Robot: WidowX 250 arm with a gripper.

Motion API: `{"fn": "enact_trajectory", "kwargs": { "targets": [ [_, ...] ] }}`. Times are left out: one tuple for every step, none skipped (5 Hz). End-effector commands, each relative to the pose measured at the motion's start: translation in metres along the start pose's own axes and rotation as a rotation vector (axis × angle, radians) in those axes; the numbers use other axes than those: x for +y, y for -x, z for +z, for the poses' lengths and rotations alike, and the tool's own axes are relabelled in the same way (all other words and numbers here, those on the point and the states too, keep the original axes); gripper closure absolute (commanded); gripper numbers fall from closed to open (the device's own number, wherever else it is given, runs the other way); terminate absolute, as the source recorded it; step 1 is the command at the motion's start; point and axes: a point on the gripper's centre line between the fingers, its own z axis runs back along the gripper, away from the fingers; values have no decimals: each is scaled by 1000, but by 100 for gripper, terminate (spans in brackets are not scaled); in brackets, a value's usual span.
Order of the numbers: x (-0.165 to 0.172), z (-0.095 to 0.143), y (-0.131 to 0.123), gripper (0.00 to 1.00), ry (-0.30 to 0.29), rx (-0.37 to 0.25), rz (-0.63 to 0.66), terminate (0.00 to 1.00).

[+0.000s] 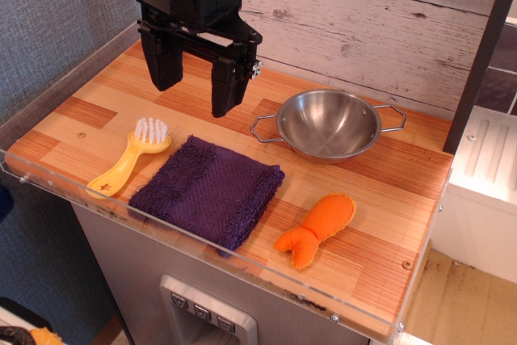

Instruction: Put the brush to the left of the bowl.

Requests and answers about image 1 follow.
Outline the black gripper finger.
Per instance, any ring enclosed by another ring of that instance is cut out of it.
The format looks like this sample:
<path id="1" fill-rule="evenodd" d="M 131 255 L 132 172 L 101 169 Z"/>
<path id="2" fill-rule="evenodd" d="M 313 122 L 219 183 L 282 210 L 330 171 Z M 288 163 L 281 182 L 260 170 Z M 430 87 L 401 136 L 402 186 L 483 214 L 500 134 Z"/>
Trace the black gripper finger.
<path id="1" fill-rule="evenodd" d="M 212 67 L 212 116 L 221 118 L 242 103 L 248 77 L 246 68 L 227 57 L 219 57 Z"/>
<path id="2" fill-rule="evenodd" d="M 139 26 L 141 43 L 149 74 L 159 91 L 164 91 L 183 78 L 183 50 L 173 36 L 151 28 L 146 23 Z"/>

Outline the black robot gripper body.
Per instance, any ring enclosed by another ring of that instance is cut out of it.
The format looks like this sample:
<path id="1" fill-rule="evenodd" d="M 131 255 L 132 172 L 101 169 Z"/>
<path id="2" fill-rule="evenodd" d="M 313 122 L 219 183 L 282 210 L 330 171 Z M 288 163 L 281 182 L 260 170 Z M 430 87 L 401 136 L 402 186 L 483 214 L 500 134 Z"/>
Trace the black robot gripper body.
<path id="1" fill-rule="evenodd" d="M 248 79 L 260 73 L 261 35 L 239 16 L 242 0 L 137 0 L 138 21 L 167 32 L 183 50 L 214 63 L 227 57 L 246 68 Z"/>

